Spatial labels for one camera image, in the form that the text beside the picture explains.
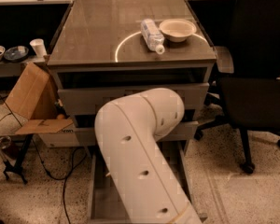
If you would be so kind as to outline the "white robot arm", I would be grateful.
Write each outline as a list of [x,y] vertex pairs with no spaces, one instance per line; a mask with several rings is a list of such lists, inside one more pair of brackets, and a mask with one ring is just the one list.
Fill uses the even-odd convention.
[[183,116],[182,99],[166,88],[115,99],[96,115],[97,143],[132,224],[202,224],[157,145]]

